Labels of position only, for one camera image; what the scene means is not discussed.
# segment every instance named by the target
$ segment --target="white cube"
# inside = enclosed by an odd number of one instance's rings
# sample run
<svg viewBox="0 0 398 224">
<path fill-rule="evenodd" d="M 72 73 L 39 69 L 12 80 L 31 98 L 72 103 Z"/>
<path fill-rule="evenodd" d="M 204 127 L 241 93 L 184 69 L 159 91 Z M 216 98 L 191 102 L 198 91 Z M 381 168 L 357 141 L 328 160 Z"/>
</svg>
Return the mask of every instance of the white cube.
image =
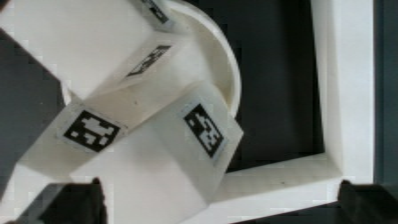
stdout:
<svg viewBox="0 0 398 224">
<path fill-rule="evenodd" d="M 110 223 L 174 224 L 206 208 L 241 134 L 200 83 L 71 174 L 101 180 Z"/>
<path fill-rule="evenodd" d="M 140 82 L 182 45 L 152 0 L 10 0 L 0 27 L 81 99 Z"/>
<path fill-rule="evenodd" d="M 241 138 L 218 89 L 202 82 L 186 87 L 138 126 L 111 114 L 133 111 L 127 105 L 97 111 L 83 103 L 67 105 L 17 162 L 0 222 L 15 219 L 46 184 L 97 177 L 110 223 L 177 223 L 211 202 Z"/>
</svg>

